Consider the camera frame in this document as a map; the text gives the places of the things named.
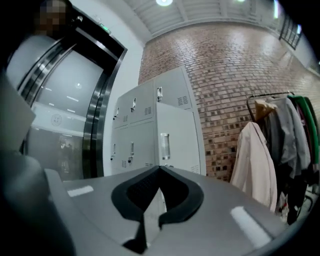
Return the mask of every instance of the locker door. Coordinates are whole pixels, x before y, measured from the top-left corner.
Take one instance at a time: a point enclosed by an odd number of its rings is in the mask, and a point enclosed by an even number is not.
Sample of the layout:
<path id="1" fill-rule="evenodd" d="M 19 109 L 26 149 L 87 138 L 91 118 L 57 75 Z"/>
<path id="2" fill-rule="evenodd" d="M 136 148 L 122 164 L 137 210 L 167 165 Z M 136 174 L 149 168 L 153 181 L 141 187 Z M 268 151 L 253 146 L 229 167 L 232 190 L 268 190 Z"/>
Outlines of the locker door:
<path id="1" fill-rule="evenodd" d="M 200 174 L 194 114 L 177 107 L 157 103 L 156 115 L 159 164 L 167 164 Z"/>
<path id="2" fill-rule="evenodd" d="M 129 92 L 131 108 L 133 109 L 129 116 L 131 124 L 154 116 L 153 83 L 152 80 L 148 81 Z"/>
<path id="3" fill-rule="evenodd" d="M 110 160 L 111 160 L 112 172 L 114 173 L 118 169 L 117 160 L 120 157 L 118 131 L 119 131 L 118 129 L 114 129 L 112 130 L 112 134 L 111 134 Z"/>
<path id="4" fill-rule="evenodd" d="M 154 98 L 156 100 L 158 99 L 158 88 L 162 88 L 161 103 L 184 110 L 192 108 L 188 87 L 181 67 L 159 75 L 154 79 L 154 82 Z"/>
<path id="5" fill-rule="evenodd" d="M 155 122 L 145 122 L 130 127 L 130 143 L 133 158 L 129 163 L 130 170 L 137 170 L 145 166 L 155 165 Z"/>
<path id="6" fill-rule="evenodd" d="M 113 128 L 126 126 L 129 123 L 129 115 L 131 114 L 129 95 L 124 94 L 118 98 L 114 108 Z"/>
<path id="7" fill-rule="evenodd" d="M 128 127 L 120 128 L 117 131 L 118 145 L 115 145 L 116 157 L 115 157 L 115 168 L 120 173 L 130 171 L 128 159 L 130 157 L 130 138 L 129 138 Z"/>

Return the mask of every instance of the gray jacket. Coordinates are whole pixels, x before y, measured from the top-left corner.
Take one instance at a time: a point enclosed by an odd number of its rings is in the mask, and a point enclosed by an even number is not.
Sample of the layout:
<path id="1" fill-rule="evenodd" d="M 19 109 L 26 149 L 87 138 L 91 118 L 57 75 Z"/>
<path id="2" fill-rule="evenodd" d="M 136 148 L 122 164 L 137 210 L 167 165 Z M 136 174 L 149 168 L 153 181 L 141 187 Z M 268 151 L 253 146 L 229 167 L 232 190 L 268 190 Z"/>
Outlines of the gray jacket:
<path id="1" fill-rule="evenodd" d="M 310 164 L 307 137 L 297 110 L 288 98 L 268 98 L 277 109 L 267 117 L 269 150 L 274 165 L 288 164 L 290 177 L 301 175 Z"/>

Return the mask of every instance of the clothes rack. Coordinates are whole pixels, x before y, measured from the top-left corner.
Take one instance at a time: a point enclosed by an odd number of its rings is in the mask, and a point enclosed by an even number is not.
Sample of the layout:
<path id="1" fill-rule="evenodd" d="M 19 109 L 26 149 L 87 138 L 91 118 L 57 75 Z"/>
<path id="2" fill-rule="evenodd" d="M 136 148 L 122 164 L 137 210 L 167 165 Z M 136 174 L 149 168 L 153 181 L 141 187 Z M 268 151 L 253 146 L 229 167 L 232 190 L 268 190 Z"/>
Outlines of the clothes rack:
<path id="1" fill-rule="evenodd" d="M 250 95 L 246 100 L 246 106 L 247 106 L 247 108 L 249 110 L 249 113 L 250 113 L 252 121 L 255 122 L 256 119 L 255 119 L 255 116 L 254 116 L 254 114 L 253 114 L 253 112 L 252 112 L 252 110 L 250 108 L 249 100 L 254 99 L 254 98 L 259 98 L 259 97 L 265 97 L 265 96 L 276 96 L 276 95 L 286 95 L 286 94 L 295 95 L 292 91 L 289 91 L 289 90 L 288 91 L 284 91 L 284 92 L 272 92 L 272 93 L 261 93 L 261 94 L 252 94 L 252 95 Z M 309 206 L 309 209 L 308 209 L 308 212 L 310 212 L 310 210 L 311 210 L 311 208 L 312 208 L 312 206 L 314 204 L 313 199 L 310 196 L 305 195 L 305 200 L 310 200 L 310 206 Z"/>
<path id="2" fill-rule="evenodd" d="M 252 94 L 248 97 L 248 99 L 246 100 L 246 106 L 249 110 L 249 113 L 250 113 L 250 116 L 251 116 L 251 119 L 252 121 L 255 122 L 255 116 L 249 106 L 249 100 L 252 99 L 252 98 L 258 98 L 258 97 L 264 97 L 264 96 L 275 96 L 275 95 L 282 95 L 282 94 L 292 94 L 292 95 L 295 95 L 292 91 L 284 91 L 284 92 L 272 92 L 272 93 L 261 93 L 261 94 Z"/>

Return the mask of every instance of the exit sign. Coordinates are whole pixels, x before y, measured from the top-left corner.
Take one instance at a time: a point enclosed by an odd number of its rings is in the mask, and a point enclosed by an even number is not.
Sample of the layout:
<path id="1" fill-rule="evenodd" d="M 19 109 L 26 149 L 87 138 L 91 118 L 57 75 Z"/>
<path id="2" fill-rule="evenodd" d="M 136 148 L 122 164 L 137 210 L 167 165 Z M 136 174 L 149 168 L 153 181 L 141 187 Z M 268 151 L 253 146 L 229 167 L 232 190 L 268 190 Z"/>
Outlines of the exit sign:
<path id="1" fill-rule="evenodd" d="M 100 26 L 101 28 L 103 28 L 104 31 L 106 31 L 108 34 L 111 33 L 111 31 L 109 30 L 109 28 L 107 28 L 107 27 L 106 27 L 105 25 L 103 25 L 102 23 L 100 23 L 99 26 Z"/>

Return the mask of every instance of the locker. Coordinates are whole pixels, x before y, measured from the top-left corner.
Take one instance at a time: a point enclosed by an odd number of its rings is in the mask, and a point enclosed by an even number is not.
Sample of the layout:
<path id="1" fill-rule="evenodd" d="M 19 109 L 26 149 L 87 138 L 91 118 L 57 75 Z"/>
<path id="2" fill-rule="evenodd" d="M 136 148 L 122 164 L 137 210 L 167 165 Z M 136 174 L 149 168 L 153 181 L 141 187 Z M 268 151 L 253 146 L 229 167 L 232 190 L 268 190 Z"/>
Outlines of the locker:
<path id="1" fill-rule="evenodd" d="M 157 103 L 156 115 L 159 165 L 173 166 L 200 174 L 194 114 Z"/>
<path id="2" fill-rule="evenodd" d="M 130 171 L 155 165 L 154 127 L 155 122 L 151 121 L 129 128 L 130 153 L 133 153 L 128 164 Z"/>
<path id="3" fill-rule="evenodd" d="M 154 83 L 154 95 L 158 102 L 184 110 L 192 108 L 187 82 L 181 67 L 155 77 Z"/>
<path id="4" fill-rule="evenodd" d="M 118 144 L 125 147 L 125 150 L 119 149 L 121 156 L 117 158 L 121 160 L 112 164 L 116 173 L 144 166 L 168 165 L 206 175 L 200 117 L 183 66 L 130 90 L 118 99 L 115 111 L 118 117 L 113 131 L 127 128 L 116 136 L 116 154 Z M 170 157 L 163 159 L 166 143 L 169 143 Z"/>
<path id="5" fill-rule="evenodd" d="M 131 103 L 130 124 L 150 119 L 154 116 L 153 81 L 140 85 L 125 95 Z"/>
<path id="6" fill-rule="evenodd" d="M 124 128 L 118 129 L 116 138 L 117 138 L 117 141 L 115 142 L 116 156 L 114 158 L 115 160 L 114 166 L 121 173 L 124 173 L 124 172 L 130 171 L 130 166 L 128 163 L 128 159 L 131 155 L 129 128 L 124 127 Z"/>
<path id="7" fill-rule="evenodd" d="M 127 126 L 129 124 L 129 117 L 131 114 L 131 98 L 124 94 L 117 100 L 113 115 L 113 128 Z"/>

